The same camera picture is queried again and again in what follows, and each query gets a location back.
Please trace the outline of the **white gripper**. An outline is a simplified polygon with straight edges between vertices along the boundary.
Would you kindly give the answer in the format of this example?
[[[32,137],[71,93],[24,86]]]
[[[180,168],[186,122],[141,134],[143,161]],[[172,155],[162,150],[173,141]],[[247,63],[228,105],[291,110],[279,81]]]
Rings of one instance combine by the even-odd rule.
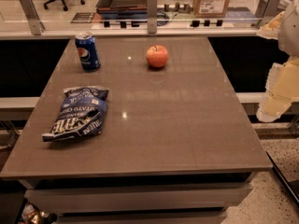
[[[265,39],[278,39],[284,12],[260,27],[256,35]],[[266,91],[259,103],[256,117],[261,122],[279,119],[299,98],[299,57],[290,56],[284,64],[274,63],[269,70]]]

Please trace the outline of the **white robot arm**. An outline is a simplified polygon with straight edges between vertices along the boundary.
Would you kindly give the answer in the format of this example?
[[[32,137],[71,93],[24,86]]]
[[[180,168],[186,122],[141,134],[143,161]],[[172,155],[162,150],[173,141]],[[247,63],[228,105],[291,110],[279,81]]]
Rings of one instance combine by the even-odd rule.
[[[289,55],[284,64],[273,63],[256,117],[261,122],[279,119],[299,98],[299,0],[262,26],[257,35],[276,39],[278,48]]]

